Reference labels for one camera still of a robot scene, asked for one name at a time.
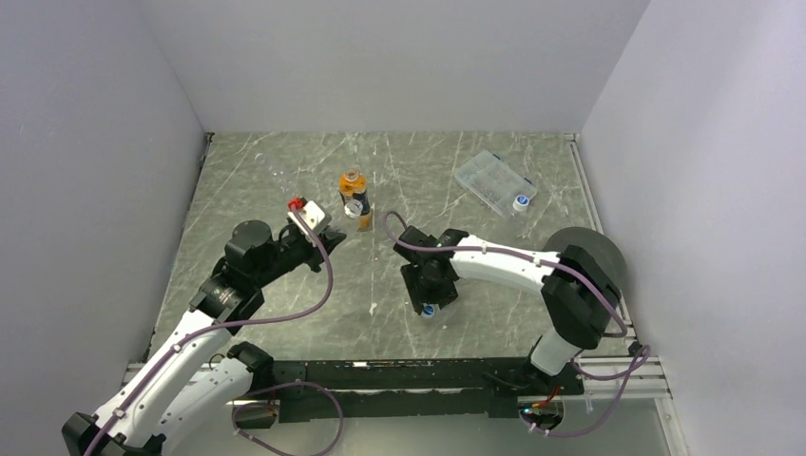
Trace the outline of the short clear plastic bottle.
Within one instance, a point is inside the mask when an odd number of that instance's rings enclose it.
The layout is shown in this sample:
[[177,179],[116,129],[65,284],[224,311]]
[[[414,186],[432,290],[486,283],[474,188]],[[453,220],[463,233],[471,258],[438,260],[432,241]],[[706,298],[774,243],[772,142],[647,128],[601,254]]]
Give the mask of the short clear plastic bottle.
[[359,219],[363,213],[363,203],[358,199],[346,199],[343,211],[348,218]]

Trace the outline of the orange juice bottle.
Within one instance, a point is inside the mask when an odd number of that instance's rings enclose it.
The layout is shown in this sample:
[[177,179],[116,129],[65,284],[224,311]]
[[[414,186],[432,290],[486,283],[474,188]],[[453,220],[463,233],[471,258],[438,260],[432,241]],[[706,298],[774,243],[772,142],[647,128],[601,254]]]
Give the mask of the orange juice bottle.
[[366,177],[357,169],[348,169],[340,176],[338,184],[339,195],[344,206],[345,200],[355,199],[363,203],[362,216],[357,221],[357,229],[361,232],[369,231],[373,225],[373,208],[369,201]]

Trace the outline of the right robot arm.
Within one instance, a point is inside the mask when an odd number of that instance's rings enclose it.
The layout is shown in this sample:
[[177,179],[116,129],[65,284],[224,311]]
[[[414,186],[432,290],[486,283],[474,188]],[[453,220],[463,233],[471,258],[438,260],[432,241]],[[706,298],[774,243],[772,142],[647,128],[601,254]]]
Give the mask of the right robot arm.
[[482,280],[538,295],[551,322],[538,337],[524,368],[529,390],[546,394],[577,354],[596,349],[606,337],[623,337],[616,307],[622,293],[594,256],[568,244],[560,252],[517,249],[466,231],[440,237],[409,226],[394,241],[406,260],[401,274],[417,314],[443,308],[457,297],[460,279]]

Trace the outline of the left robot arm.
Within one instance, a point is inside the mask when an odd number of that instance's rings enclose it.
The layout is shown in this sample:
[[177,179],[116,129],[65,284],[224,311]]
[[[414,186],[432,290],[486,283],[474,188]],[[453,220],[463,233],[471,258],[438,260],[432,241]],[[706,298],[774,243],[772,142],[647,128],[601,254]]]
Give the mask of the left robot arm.
[[273,359],[248,342],[234,346],[221,366],[192,378],[262,306],[262,290],[305,264],[332,268],[329,255],[345,233],[326,226],[309,238],[291,219],[278,236],[268,224],[235,227],[212,275],[200,286],[173,333],[121,390],[91,414],[74,413],[62,435],[71,455],[170,455],[208,413],[243,394],[265,396]]

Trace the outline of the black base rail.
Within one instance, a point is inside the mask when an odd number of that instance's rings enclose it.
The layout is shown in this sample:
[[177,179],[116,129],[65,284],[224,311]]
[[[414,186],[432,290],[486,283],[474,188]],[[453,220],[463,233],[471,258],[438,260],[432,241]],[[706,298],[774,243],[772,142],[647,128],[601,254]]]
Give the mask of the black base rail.
[[515,418],[583,391],[572,367],[549,377],[521,357],[277,361],[232,408],[247,429],[338,417]]

